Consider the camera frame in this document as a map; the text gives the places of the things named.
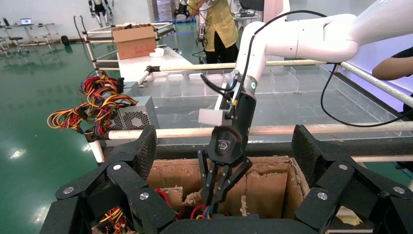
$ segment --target black pants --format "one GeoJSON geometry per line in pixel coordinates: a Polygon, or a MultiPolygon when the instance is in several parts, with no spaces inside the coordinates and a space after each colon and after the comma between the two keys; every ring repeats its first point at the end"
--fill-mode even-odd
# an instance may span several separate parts
{"type": "Polygon", "coordinates": [[[233,44],[232,46],[225,48],[217,32],[215,32],[214,36],[214,48],[214,52],[205,52],[207,63],[218,63],[218,59],[221,63],[235,62],[237,60],[237,45],[233,44]]]}

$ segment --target open cardboard box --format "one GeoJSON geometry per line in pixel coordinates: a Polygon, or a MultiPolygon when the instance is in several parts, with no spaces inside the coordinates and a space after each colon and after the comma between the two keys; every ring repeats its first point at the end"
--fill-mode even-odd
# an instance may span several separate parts
{"type": "Polygon", "coordinates": [[[154,52],[156,40],[153,30],[151,25],[134,25],[134,28],[129,29],[113,28],[112,35],[119,59],[148,56],[150,52],[154,52]]]}
{"type": "MultiPolygon", "coordinates": [[[[296,161],[287,156],[250,159],[252,167],[228,192],[219,211],[243,216],[259,214],[260,218],[294,218],[310,191],[296,161]]],[[[203,203],[197,159],[156,160],[147,182],[151,188],[163,188],[176,211],[203,203]]]]}

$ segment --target person's arm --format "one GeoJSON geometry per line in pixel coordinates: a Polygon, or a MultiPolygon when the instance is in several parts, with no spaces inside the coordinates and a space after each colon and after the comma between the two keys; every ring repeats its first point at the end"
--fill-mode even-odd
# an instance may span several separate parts
{"type": "Polygon", "coordinates": [[[202,7],[205,0],[189,0],[188,2],[188,11],[192,16],[199,14],[199,8],[202,7]]]}
{"type": "Polygon", "coordinates": [[[394,80],[411,74],[413,74],[413,57],[385,59],[372,72],[372,75],[380,80],[394,80]]]}

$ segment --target white table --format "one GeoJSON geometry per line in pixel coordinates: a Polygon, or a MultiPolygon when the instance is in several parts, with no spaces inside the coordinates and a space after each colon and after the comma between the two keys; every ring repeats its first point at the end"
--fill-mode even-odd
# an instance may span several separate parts
{"type": "Polygon", "coordinates": [[[169,47],[165,48],[165,53],[162,57],[143,56],[137,58],[129,58],[120,60],[119,54],[119,70],[121,77],[125,78],[125,82],[138,81],[143,76],[147,66],[173,66],[173,65],[192,65],[184,57],[176,53],[169,47]]]}

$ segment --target desk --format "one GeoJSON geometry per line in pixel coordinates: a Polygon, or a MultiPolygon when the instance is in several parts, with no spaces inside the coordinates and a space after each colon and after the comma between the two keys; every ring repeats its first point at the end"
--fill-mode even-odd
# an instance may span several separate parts
{"type": "Polygon", "coordinates": [[[169,47],[165,48],[165,53],[162,57],[143,56],[124,60],[119,59],[119,54],[117,57],[120,75],[125,78],[125,82],[138,81],[143,76],[147,66],[192,65],[192,63],[169,47]]]}
{"type": "Polygon", "coordinates": [[[14,28],[24,28],[24,30],[26,32],[26,35],[27,35],[27,38],[29,39],[29,43],[21,44],[22,46],[48,45],[49,48],[51,49],[50,44],[59,40],[59,39],[53,39],[53,36],[56,36],[56,37],[59,38],[59,33],[57,32],[54,23],[45,23],[45,24],[42,24],[42,25],[39,25],[39,24],[10,25],[10,26],[5,26],[4,28],[6,29],[6,33],[9,37],[11,37],[11,36],[10,36],[9,32],[7,31],[8,29],[12,30],[14,28]],[[48,28],[50,26],[53,26],[55,28],[55,33],[50,33],[50,30],[48,28]],[[47,33],[42,34],[42,35],[38,35],[38,36],[36,36],[36,35],[32,36],[30,34],[30,31],[33,30],[33,28],[35,28],[35,29],[40,29],[40,28],[41,29],[46,29],[47,33]]]}

